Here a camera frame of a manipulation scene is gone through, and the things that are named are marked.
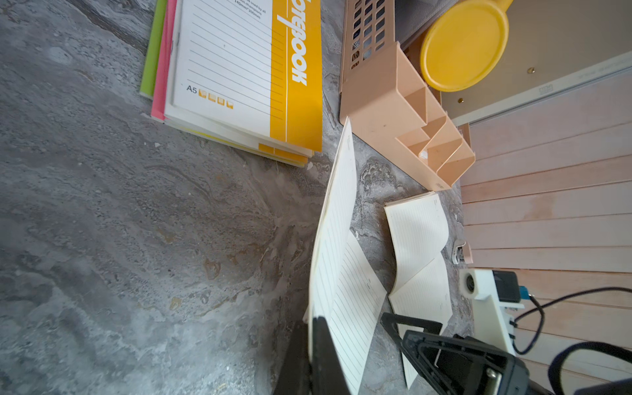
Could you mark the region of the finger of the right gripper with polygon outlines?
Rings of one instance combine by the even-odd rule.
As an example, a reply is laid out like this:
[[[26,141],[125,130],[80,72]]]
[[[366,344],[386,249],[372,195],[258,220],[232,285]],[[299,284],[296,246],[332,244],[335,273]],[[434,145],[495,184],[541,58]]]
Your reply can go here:
[[[439,394],[526,394],[528,369],[514,355],[473,337],[408,330],[400,350]]]
[[[443,324],[436,321],[383,313],[380,323],[397,346],[436,346],[442,342],[438,332]],[[401,325],[411,327],[403,336],[399,334]]]

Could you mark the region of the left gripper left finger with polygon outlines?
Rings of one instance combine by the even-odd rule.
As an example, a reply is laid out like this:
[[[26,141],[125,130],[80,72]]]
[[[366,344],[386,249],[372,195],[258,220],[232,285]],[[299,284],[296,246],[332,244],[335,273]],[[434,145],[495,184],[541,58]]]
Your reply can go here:
[[[311,394],[308,325],[296,322],[273,395]]]

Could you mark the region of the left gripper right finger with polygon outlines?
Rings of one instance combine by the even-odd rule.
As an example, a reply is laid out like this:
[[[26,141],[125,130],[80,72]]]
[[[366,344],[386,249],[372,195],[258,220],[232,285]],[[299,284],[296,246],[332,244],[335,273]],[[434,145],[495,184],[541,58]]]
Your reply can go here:
[[[350,395],[325,317],[312,321],[312,394]]]

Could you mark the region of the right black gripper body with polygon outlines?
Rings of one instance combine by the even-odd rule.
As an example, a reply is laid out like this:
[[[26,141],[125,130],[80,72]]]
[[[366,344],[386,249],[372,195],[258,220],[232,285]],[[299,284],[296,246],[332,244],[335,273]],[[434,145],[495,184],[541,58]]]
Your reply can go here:
[[[630,394],[631,350],[605,342],[545,343],[523,357],[530,378],[553,394]]]

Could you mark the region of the purple cover notebook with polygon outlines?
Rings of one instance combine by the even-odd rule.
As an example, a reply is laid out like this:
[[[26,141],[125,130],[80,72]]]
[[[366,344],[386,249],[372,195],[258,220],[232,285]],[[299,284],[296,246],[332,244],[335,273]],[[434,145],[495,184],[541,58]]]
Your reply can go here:
[[[161,37],[166,16],[167,1],[157,0],[151,25],[150,39],[146,49],[146,59],[139,93],[151,99],[154,95],[158,59],[161,51]]]

